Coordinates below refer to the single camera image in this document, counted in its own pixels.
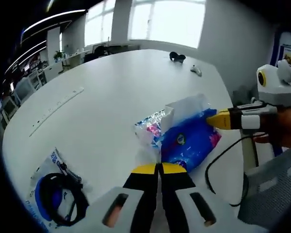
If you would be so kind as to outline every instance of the white table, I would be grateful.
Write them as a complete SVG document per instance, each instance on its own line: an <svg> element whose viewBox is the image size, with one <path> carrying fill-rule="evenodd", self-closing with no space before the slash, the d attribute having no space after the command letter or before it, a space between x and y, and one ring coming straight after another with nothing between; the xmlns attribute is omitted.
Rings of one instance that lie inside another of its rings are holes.
<svg viewBox="0 0 291 233"><path fill-rule="evenodd" d="M203 77L190 72L198 65ZM76 88L84 91L52 114L36 131L50 106ZM92 203L114 186L122 186L131 170L147 163L140 156L132 125L168 103L204 93L213 108L232 107L225 85L214 66L187 57L183 64L169 53L135 50L99 58L53 79L35 92L16 112L3 139L3 158L17 193L24 200L30 176L56 147L72 170L93 187ZM205 184L207 164L240 138L239 131L221 131L217 147L191 177ZM238 203L243 189L241 144L229 150L210 169L216 193Z"/></svg>

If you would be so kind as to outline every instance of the window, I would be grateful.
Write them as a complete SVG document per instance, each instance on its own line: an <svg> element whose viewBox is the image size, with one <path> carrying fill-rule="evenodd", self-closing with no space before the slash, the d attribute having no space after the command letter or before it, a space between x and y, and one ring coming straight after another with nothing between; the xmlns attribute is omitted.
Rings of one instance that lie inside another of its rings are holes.
<svg viewBox="0 0 291 233"><path fill-rule="evenodd" d="M63 51L63 34L59 34L59 51Z"/></svg>
<svg viewBox="0 0 291 233"><path fill-rule="evenodd" d="M104 0L88 10L85 22L85 46L111 40L115 0Z"/></svg>
<svg viewBox="0 0 291 233"><path fill-rule="evenodd" d="M204 15L205 0L133 0L128 37L197 48Z"/></svg>

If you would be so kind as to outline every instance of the blue package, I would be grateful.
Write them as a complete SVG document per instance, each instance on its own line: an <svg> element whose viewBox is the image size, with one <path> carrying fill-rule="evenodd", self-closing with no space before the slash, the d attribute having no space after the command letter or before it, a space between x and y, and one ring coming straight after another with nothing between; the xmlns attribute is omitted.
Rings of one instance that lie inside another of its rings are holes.
<svg viewBox="0 0 291 233"><path fill-rule="evenodd" d="M206 122L216 113L217 110L207 109L170 128L162 139L162 162L179 164L187 172L199 166L221 138Z"/></svg>

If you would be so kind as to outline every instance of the black strap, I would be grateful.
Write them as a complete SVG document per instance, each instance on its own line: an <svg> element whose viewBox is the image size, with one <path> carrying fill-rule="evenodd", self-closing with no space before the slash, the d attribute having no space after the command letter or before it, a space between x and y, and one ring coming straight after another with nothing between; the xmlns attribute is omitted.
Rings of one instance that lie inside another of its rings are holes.
<svg viewBox="0 0 291 233"><path fill-rule="evenodd" d="M40 199L48 215L60 226L72 226L85 217L88 202L81 189L83 185L76 182L71 176L61 173L51 173L42 178L40 183ZM77 206L77 216L73 221L65 220L57 213L52 204L52 196L58 189L71 191Z"/></svg>

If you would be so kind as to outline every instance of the ceiling light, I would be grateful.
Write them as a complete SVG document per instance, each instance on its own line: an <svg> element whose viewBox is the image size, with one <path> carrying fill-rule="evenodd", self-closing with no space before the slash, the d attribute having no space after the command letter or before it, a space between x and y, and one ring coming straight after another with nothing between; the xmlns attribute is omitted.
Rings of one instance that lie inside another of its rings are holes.
<svg viewBox="0 0 291 233"><path fill-rule="evenodd" d="M31 28L35 27L36 25L38 25L38 24L40 24L40 23L43 23L43 22L45 22L45 21L47 21L47 20L49 20L49 19L51 19L51 18L55 18L55 17L58 17L58 16L63 16L63 15L71 14L71 13L83 12L83 11L86 11L86 10L67 11L67 12L62 12L62 13L60 13L60 14L57 14L57 15L53 15L53 16L47 17L47 18L45 18L45 19L43 19L43 20L40 20L39 22L34 23L33 25L29 26L28 28L26 28L26 29L24 30L23 34L24 34L26 31L28 31L29 29L31 29Z"/></svg>
<svg viewBox="0 0 291 233"><path fill-rule="evenodd" d="M32 55L35 55L37 52L39 52L39 51L41 51L41 50L43 50L43 49L45 49L46 48L46 46L45 47L43 47L43 48L41 48L41 49L39 49L38 51L36 51L36 52L34 52L33 54L31 54L30 56L28 56L28 57L26 57L21 63L19 63L19 64L22 64L24 61L26 61L28 58L30 58Z"/></svg>
<svg viewBox="0 0 291 233"><path fill-rule="evenodd" d="M6 72L8 72L8 70L22 57L22 56L24 56L26 53L28 53L30 50L32 50L32 49L34 49L35 47L37 47L37 46L39 46L39 45L41 45L41 44L43 44L44 42L46 42L46 40L45 41L42 41L41 43L39 43L39 44L37 44L36 46L33 46L31 49L29 49L27 52L25 52L25 53L23 53L19 58L17 58L10 66L9 66L9 68L6 70Z"/></svg>

